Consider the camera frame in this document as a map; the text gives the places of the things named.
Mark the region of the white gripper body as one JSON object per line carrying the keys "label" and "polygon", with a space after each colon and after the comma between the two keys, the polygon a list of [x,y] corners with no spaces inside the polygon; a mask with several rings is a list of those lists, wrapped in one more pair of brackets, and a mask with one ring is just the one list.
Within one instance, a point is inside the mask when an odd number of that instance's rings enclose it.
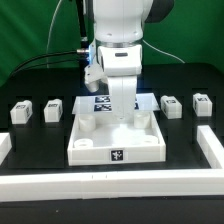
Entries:
{"label": "white gripper body", "polygon": [[113,115],[121,120],[133,116],[137,76],[142,71],[142,46],[97,49],[97,59],[85,68],[85,85],[90,92],[107,81]]}

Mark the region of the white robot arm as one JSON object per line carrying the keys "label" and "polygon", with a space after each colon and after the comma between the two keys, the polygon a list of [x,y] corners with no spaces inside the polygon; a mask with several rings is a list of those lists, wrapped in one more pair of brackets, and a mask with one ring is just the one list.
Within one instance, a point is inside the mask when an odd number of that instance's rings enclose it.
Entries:
{"label": "white robot arm", "polygon": [[91,92],[100,82],[108,85],[119,120],[133,117],[144,25],[162,21],[173,7],[174,0],[92,0],[94,41],[85,84]]}

